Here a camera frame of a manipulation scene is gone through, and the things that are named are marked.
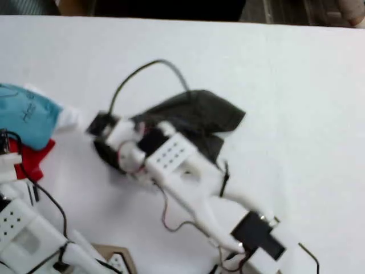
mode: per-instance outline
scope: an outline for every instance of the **white tablecloth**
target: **white tablecloth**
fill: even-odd
[[[244,23],[138,19],[0,17],[0,82],[31,83],[81,110],[85,128],[106,110],[119,82],[153,59],[175,63],[192,88],[247,111],[226,137],[234,183],[264,200],[320,259],[323,273],[362,271],[365,224],[365,32]],[[143,71],[120,93],[132,115],[181,92],[165,67]],[[170,234],[160,194],[111,171],[82,130],[54,136],[42,184],[70,227],[89,241],[128,247],[139,273],[207,273],[217,251],[199,232]],[[56,210],[46,216],[59,225]],[[243,209],[213,201],[230,231]],[[173,201],[168,223],[187,217]],[[315,273],[300,249],[294,274]]]

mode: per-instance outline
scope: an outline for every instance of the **blue cloth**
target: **blue cloth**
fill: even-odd
[[[35,150],[45,148],[61,111],[44,96],[12,84],[0,84],[0,128],[19,134],[23,144]]]

